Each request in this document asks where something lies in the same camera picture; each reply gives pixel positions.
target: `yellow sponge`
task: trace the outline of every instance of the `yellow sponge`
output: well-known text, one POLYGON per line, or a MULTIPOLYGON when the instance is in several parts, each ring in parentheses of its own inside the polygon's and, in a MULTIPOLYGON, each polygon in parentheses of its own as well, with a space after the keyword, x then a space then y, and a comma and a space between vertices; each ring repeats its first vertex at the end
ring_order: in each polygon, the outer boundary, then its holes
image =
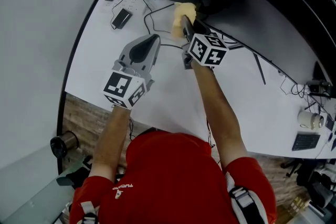
POLYGON ((172 29, 172 36, 182 37, 183 38, 183 31, 181 20, 183 15, 186 15, 190 22, 194 25, 194 21, 196 18, 196 6, 193 3, 175 3, 176 8, 174 11, 174 22, 173 22, 173 29, 172 29))

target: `white table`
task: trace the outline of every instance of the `white table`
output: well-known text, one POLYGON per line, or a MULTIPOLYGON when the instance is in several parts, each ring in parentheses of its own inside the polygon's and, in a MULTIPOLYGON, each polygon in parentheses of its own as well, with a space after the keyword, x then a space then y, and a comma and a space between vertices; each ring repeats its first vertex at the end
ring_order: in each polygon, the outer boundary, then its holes
MULTIPOLYGON (((155 9, 171 3, 161 0, 152 3, 155 9)), ((148 34, 143 23, 148 9, 142 0, 124 0, 113 11, 122 7, 130 9, 133 16, 123 29, 113 30, 111 3, 99 0, 81 36, 72 61, 66 92, 89 103, 111 111, 111 103, 100 92, 103 77, 112 68, 123 47, 130 41, 148 34)), ((153 14, 156 29, 171 30, 174 6, 153 14)), ((147 18, 151 33, 152 22, 147 18)), ((182 45, 185 39, 173 40, 170 34, 157 32, 162 44, 182 45)), ((196 78, 192 70, 184 70, 181 50, 161 47, 151 75, 155 83, 132 110, 132 118, 138 122, 170 132, 184 132, 208 140, 205 113, 196 78)), ((330 131, 320 130, 321 138, 315 149, 293 152, 292 146, 299 126, 299 111, 307 102, 298 96, 285 95, 280 89, 284 80, 277 69, 260 59, 266 79, 263 84, 254 55, 249 50, 230 51, 225 61, 214 69, 216 78, 233 107, 241 128, 241 134, 250 152, 302 158, 335 158, 330 151, 332 141, 325 143, 330 131)), ((286 79, 282 88, 290 92, 292 82, 286 79)), ((326 105, 334 113, 335 102, 326 105)))

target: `person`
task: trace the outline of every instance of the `person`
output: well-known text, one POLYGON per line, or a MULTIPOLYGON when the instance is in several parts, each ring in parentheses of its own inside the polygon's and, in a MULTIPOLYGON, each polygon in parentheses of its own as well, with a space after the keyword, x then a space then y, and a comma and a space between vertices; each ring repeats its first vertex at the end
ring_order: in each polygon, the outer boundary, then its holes
POLYGON ((115 106, 98 140, 90 175, 75 191, 70 224, 82 223, 87 211, 83 207, 85 202, 91 202, 92 208, 99 206, 100 224, 236 224, 227 190, 227 172, 236 186, 257 194, 268 222, 275 222, 273 189, 258 162, 248 157, 238 119, 213 71, 195 60, 192 68, 222 169, 211 157, 207 142, 188 134, 154 131, 130 143, 125 175, 115 183, 131 113, 115 106))

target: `wooden floor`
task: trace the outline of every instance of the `wooden floor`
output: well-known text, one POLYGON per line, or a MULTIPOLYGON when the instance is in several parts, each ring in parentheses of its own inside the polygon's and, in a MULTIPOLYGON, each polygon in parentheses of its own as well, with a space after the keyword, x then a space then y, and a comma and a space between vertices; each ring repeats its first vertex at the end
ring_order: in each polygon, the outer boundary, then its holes
MULTIPOLYGON (((70 152, 68 156, 63 159, 64 168, 71 165, 73 161, 82 155, 93 155, 94 146, 98 140, 99 134, 104 128, 108 115, 108 111, 80 100, 71 94, 67 94, 63 131, 70 130, 77 135, 80 141, 80 149, 70 152)), ((149 127, 150 126, 134 122, 133 134, 137 136, 149 127)), ((125 153, 130 142, 130 138, 127 135, 120 159, 120 166, 123 168, 126 168, 127 166, 125 153)), ((278 206, 288 206, 298 194, 305 195, 305 188, 299 187, 296 184, 296 175, 294 174, 291 178, 288 178, 286 177, 286 172, 288 170, 280 168, 281 163, 287 162, 290 159, 255 153, 251 153, 250 155, 257 159, 270 181, 276 195, 278 206)), ((217 162, 219 161, 216 147, 213 148, 212 156, 217 162)))

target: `black keyboard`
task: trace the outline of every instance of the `black keyboard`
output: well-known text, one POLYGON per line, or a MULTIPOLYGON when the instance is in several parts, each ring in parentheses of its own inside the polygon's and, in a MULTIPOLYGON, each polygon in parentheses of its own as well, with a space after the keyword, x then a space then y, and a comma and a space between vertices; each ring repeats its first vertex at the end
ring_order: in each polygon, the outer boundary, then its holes
POLYGON ((319 134, 298 134, 296 136, 292 151, 303 151, 316 148, 320 139, 319 134))

